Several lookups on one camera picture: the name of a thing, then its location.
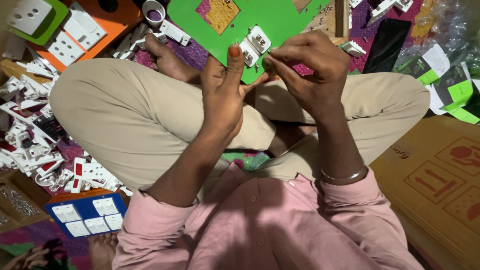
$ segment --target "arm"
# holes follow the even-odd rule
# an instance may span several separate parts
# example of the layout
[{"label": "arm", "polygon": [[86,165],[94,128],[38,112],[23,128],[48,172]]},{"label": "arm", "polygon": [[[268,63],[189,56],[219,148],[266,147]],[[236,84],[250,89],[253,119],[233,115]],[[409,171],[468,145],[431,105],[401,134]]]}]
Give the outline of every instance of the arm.
[{"label": "arm", "polygon": [[178,160],[151,187],[137,191],[125,214],[114,269],[182,269],[189,253],[175,245],[207,176],[242,125],[243,55],[229,48],[228,71],[210,56],[202,73],[204,122]]},{"label": "arm", "polygon": [[[299,76],[286,63],[298,60],[314,70]],[[341,96],[349,57],[321,31],[288,39],[265,61],[286,82],[289,92],[314,119],[318,131],[319,166],[330,221],[380,265],[421,269],[407,250],[407,241],[373,172],[363,164],[348,128]]]}]

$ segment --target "brown cardboard box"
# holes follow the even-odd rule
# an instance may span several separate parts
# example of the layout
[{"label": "brown cardboard box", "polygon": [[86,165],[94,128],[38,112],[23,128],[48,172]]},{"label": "brown cardboard box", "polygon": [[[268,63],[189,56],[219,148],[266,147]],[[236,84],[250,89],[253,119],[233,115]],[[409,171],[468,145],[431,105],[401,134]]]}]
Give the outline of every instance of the brown cardboard box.
[{"label": "brown cardboard box", "polygon": [[434,268],[480,269],[480,126],[423,119],[371,168]]}]

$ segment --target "shirt sleeve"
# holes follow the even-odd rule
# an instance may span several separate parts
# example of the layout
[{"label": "shirt sleeve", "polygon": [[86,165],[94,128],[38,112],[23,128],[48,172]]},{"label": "shirt sleeve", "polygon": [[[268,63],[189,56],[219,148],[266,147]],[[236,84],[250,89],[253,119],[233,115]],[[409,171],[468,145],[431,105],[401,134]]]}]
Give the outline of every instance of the shirt sleeve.
[{"label": "shirt sleeve", "polygon": [[189,253],[175,243],[196,206],[175,207],[156,201],[142,188],[136,191],[118,234],[113,269],[187,269]]},{"label": "shirt sleeve", "polygon": [[423,269],[407,250],[407,238],[369,168],[349,185],[323,182],[329,221],[356,242],[384,269]]}]

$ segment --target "arrow symbol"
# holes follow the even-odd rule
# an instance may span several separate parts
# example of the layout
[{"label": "arrow symbol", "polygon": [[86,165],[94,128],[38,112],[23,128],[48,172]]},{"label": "arrow symbol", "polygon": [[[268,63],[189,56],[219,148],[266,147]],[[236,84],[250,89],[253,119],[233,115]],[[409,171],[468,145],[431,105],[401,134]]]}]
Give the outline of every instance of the arrow symbol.
[{"label": "arrow symbol", "polygon": [[423,179],[421,179],[420,177],[416,177],[416,176],[415,176],[415,180],[417,180],[418,183],[426,186],[428,189],[430,189],[430,190],[432,190],[432,191],[435,191],[435,190],[436,190],[433,186],[427,184],[427,183],[426,183]]},{"label": "arrow symbol", "polygon": [[433,177],[435,177],[436,179],[438,179],[440,182],[442,183],[447,183],[448,181],[443,179],[442,177],[440,177],[439,175],[436,175],[434,172],[430,171],[430,170],[427,170],[425,169],[425,173],[428,174],[428,175],[431,175]]}]

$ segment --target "black smartphone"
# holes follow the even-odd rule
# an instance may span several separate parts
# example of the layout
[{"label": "black smartphone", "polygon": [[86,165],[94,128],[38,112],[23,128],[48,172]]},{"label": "black smartphone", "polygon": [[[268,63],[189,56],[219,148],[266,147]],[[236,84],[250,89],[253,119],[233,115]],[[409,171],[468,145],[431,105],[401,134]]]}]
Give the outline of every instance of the black smartphone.
[{"label": "black smartphone", "polygon": [[385,19],[380,22],[363,74],[392,72],[412,22]]}]

